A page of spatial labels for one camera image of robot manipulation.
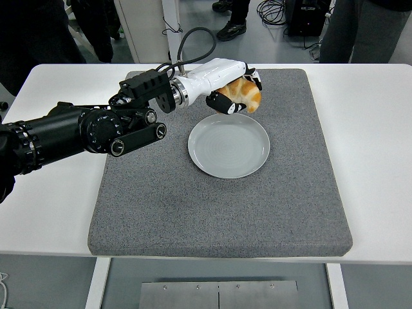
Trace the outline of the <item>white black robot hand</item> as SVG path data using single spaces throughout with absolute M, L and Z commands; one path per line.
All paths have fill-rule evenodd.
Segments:
M 200 96 L 207 105 L 225 115 L 245 109 L 257 110 L 261 103 L 261 79 L 255 68 L 241 61 L 215 58 L 171 81 L 178 108 L 188 107 Z

